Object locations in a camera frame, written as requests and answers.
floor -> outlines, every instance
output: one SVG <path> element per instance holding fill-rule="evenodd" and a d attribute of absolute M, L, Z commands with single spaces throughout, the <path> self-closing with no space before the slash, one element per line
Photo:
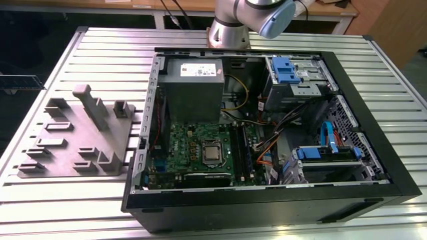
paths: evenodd
<path fill-rule="evenodd" d="M 1 17 L 4 16 L 6 19 L 10 18 L 8 13 L 0 12 L 0 27 L 1 20 L 4 19 Z M 62 15 L 61 13 L 45 13 L 36 17 L 37 20 L 41 18 L 45 23 L 42 26 L 42 32 L 45 33 L 41 36 L 36 36 L 34 40 L 34 44 L 41 52 L 40 60 L 37 64 L 30 67 L 18 67 L 14 64 L 12 66 L 10 63 L 1 61 L 2 55 L 0 51 L 0 72 L 33 74 L 38 76 L 42 82 L 45 82 L 49 76 L 77 26 L 154 28 L 154 23 L 149 16 L 114 15 L 110 17 L 104 14 L 88 15 L 73 13 Z M 194 19 L 193 22 L 197 29 L 205 29 L 209 25 L 205 19 Z M 165 26 L 169 29 L 176 28 L 168 19 L 165 20 Z M 413 56 L 401 72 L 417 89 L 420 95 L 427 99 L 427 58 L 423 57 L 421 53 Z M 8 146 L 36 96 L 37 91 L 17 91 L 14 95 L 6 95 L 2 91 L 0 92 L 0 154 Z"/>

aluminum table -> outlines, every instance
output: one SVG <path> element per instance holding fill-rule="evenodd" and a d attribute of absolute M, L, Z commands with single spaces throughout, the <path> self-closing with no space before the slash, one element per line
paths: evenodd
<path fill-rule="evenodd" d="M 120 211 L 126 167 L 118 176 L 21 179 L 16 165 L 34 143 L 50 97 L 78 100 L 88 83 L 104 104 L 136 106 L 128 148 L 136 148 L 154 47 L 206 47 L 205 31 L 80 27 L 0 159 L 0 237 L 5 239 L 423 239 L 427 236 L 427 103 L 373 41 L 361 36 L 249 35 L 253 49 L 319 50 L 336 54 L 424 195 L 344 223 L 149 234 Z M 132 151 L 126 152 L 129 162 Z"/>

blue clip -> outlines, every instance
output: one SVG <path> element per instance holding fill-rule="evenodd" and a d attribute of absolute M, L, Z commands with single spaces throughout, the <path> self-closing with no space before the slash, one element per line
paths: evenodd
<path fill-rule="evenodd" d="M 285 171 L 288 170 L 288 168 L 289 168 L 289 161 L 285 161 L 285 164 L 284 164 L 284 166 L 283 166 L 283 168 L 281 168 L 281 174 L 284 174 L 285 173 Z"/>
<path fill-rule="evenodd" d="M 324 121 L 321 123 L 321 127 L 320 127 L 320 145 L 323 145 L 323 146 L 327 145 L 325 130 L 327 130 L 328 145 L 331 146 L 332 153 L 336 154 L 339 152 L 339 149 L 336 148 L 335 136 L 333 136 L 333 128 L 332 128 L 332 123 L 329 121 Z"/>
<path fill-rule="evenodd" d="M 301 149 L 296 149 L 296 156 L 297 156 L 297 159 L 304 159 L 305 156 L 304 156 L 304 152 Z"/>
<path fill-rule="evenodd" d="M 280 84 L 299 84 L 301 79 L 295 75 L 295 66 L 287 57 L 272 57 L 273 72 Z"/>
<path fill-rule="evenodd" d="M 316 147 L 301 147 L 300 148 L 307 159 L 320 159 L 319 149 Z"/>
<path fill-rule="evenodd" d="M 353 151 L 353 155 L 355 155 L 355 159 L 360 159 L 361 158 L 361 150 L 360 148 L 357 148 L 356 146 L 352 148 Z"/>

wooden desk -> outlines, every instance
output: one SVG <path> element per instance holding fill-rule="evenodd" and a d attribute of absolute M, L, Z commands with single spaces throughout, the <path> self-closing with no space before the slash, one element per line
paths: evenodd
<path fill-rule="evenodd" d="M 214 0 L 177 0 L 189 16 L 213 17 Z M 172 0 L 164 0 L 173 15 L 182 15 Z M 105 3 L 104 0 L 1 0 L 0 10 L 28 12 L 102 13 L 152 15 L 157 29 L 164 29 L 164 16 L 168 15 L 160 0 L 130 0 Z M 336 22 L 332 34 L 344 34 L 352 18 L 359 15 L 355 7 L 339 8 L 333 4 L 315 2 L 308 8 L 308 20 Z M 295 18 L 305 19 L 305 13 Z"/>

circuit board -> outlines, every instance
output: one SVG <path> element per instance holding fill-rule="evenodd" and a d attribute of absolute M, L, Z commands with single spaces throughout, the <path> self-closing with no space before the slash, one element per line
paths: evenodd
<path fill-rule="evenodd" d="M 252 147 L 252 144 L 258 141 L 256 127 L 248 124 L 244 126 L 244 131 L 248 146 Z M 172 124 L 164 172 L 226 173 L 234 179 L 230 142 L 228 124 Z M 206 161 L 206 156 L 210 154 L 208 148 L 220 151 L 213 152 L 209 161 Z M 250 186 L 253 184 L 253 178 L 244 181 L 232 181 L 233 186 Z"/>

